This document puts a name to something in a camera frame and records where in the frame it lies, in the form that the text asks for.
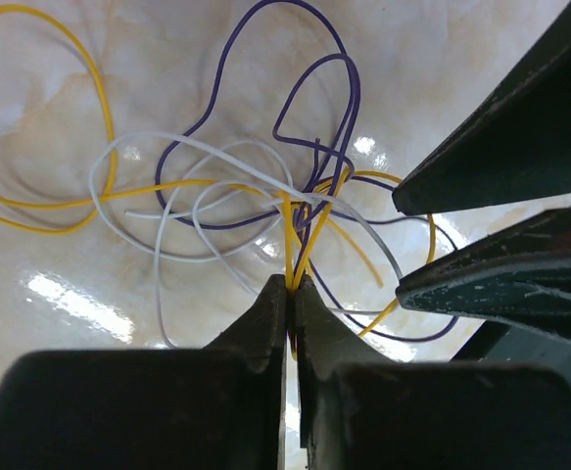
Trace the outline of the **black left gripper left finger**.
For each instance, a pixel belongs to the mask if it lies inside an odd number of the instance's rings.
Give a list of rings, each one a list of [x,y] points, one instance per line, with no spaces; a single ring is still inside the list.
[[[287,291],[200,349],[56,350],[0,382],[0,469],[280,469]]]

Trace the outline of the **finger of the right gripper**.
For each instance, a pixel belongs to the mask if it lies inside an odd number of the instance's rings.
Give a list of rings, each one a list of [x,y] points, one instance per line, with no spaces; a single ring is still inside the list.
[[[571,2],[393,194],[408,215],[571,193]]]
[[[396,295],[406,309],[485,319],[571,344],[571,206],[411,272]]]

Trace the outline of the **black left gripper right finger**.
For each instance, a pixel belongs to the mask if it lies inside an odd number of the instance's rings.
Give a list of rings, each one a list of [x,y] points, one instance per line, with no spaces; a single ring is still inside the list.
[[[312,469],[571,469],[571,387],[533,364],[394,362],[304,277],[292,294]]]

